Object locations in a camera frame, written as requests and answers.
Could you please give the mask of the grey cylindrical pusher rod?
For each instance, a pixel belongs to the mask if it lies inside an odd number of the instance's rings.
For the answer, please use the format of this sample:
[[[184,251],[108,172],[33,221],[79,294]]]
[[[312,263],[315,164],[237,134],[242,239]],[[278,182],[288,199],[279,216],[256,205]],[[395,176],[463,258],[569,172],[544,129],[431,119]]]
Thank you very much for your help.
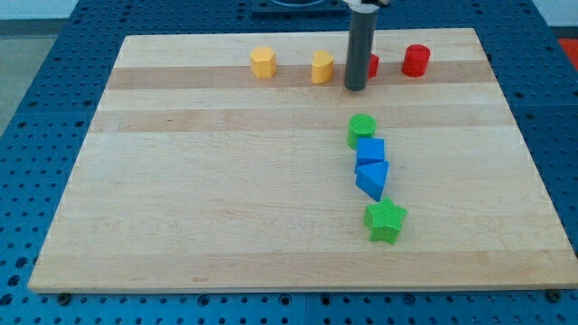
[[[350,91],[363,90],[368,81],[377,11],[351,12],[344,86]]]

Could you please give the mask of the white rod mount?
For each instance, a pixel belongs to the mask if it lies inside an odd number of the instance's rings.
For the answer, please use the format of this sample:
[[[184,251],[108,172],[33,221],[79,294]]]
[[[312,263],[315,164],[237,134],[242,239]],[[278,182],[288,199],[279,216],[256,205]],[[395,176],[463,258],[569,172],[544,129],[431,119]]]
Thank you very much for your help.
[[[356,13],[375,13],[391,4],[390,0],[342,0],[350,10]]]

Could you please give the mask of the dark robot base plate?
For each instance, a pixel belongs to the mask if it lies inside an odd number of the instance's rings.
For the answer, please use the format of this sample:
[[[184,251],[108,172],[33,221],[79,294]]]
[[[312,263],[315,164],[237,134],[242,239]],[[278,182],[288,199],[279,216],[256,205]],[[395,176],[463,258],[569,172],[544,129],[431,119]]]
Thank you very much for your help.
[[[255,18],[317,15],[344,15],[348,6],[341,0],[251,0],[250,13]]]

